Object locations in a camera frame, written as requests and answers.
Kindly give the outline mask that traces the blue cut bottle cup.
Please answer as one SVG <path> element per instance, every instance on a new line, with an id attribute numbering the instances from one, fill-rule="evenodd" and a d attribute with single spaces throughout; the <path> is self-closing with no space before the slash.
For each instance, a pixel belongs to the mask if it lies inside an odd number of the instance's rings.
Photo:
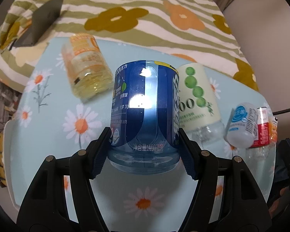
<path id="1" fill-rule="evenodd" d="M 179 160 L 179 74 L 152 60 L 121 65 L 115 73 L 108 159 L 139 175 L 173 170 Z"/>

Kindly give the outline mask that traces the white blue-label cut bottle cup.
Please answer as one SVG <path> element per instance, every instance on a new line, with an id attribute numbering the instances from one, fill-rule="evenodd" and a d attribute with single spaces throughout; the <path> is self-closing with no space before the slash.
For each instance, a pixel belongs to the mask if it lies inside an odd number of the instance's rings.
<path id="1" fill-rule="evenodd" d="M 257 118 L 257 108 L 251 103 L 237 105 L 228 124 L 227 142 L 238 149 L 250 148 L 255 140 Z"/>

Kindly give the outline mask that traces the red label clear bottle cup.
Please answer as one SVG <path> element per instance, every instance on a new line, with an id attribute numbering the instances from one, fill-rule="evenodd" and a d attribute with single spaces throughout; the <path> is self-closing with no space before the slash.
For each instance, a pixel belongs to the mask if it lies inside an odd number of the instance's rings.
<path id="1" fill-rule="evenodd" d="M 257 108 L 258 118 L 254 130 L 254 141 L 250 149 L 267 151 L 277 143 L 278 140 L 278 119 L 270 115 L 268 108 L 263 106 Z"/>

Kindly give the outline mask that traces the cream green-dot cut bottle cup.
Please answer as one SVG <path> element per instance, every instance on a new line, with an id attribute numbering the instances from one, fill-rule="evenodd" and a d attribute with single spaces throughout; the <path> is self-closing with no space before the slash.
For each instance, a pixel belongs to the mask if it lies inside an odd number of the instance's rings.
<path id="1" fill-rule="evenodd" d="M 189 63 L 179 73 L 180 127 L 197 140 L 210 143 L 223 137 L 222 123 L 215 94 L 201 64 Z"/>

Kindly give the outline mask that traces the yellow orange cut bottle cup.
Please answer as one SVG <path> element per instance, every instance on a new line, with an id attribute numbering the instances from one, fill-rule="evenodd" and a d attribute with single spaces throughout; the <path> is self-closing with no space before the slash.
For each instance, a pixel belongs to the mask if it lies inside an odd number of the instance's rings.
<path id="1" fill-rule="evenodd" d="M 61 49 L 73 94 L 88 100 L 113 86 L 110 70 L 93 35 L 73 34 Z"/>

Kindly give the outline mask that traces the daisy print light-blue tablecloth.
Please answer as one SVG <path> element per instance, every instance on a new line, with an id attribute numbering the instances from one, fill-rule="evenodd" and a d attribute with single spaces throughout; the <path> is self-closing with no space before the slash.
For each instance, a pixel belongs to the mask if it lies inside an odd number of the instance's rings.
<path id="1" fill-rule="evenodd" d="M 53 38 L 42 54 L 22 95 L 11 140 L 11 179 L 15 202 L 20 206 L 26 191 L 48 155 L 69 157 L 85 149 L 110 125 L 113 88 L 82 103 L 71 91 L 63 66 L 61 48 L 68 38 Z M 162 61 L 178 68 L 191 63 L 172 55 L 114 41 L 97 40 L 111 71 L 130 61 Z M 269 108 L 265 98 L 251 88 L 204 67 L 215 88 L 222 121 L 227 124 L 231 110 L 242 102 Z M 47 75 L 33 87 L 34 78 Z M 46 98 L 38 106 L 36 93 Z M 222 139 L 206 146 L 215 156 L 241 156 L 249 166 L 267 201 L 275 168 L 275 148 L 268 156 L 246 157 L 246 150 L 232 150 Z M 167 173 L 133 175 L 119 171 L 107 159 L 101 174 L 90 182 L 98 207 L 109 230 L 176 231 L 188 211 L 197 182 L 185 172 L 181 161 Z"/>

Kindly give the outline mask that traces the dark grey laptop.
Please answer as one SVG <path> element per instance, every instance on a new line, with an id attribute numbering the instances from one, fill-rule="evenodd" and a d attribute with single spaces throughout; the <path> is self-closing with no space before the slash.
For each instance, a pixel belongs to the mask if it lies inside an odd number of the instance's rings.
<path id="1" fill-rule="evenodd" d="M 14 43 L 13 47 L 34 46 L 59 18 L 64 0 L 49 0 L 32 15 L 32 24 Z"/>

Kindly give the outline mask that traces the green striped floral quilt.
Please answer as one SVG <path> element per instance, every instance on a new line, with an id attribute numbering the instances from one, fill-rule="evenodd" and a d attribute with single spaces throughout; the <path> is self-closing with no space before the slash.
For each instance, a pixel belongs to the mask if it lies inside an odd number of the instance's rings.
<path id="1" fill-rule="evenodd" d="M 14 0 L 0 26 L 0 81 L 22 92 L 53 37 L 88 33 L 199 62 L 257 90 L 227 21 L 213 0 L 64 0 L 59 19 L 34 47 L 12 44 L 50 0 Z"/>

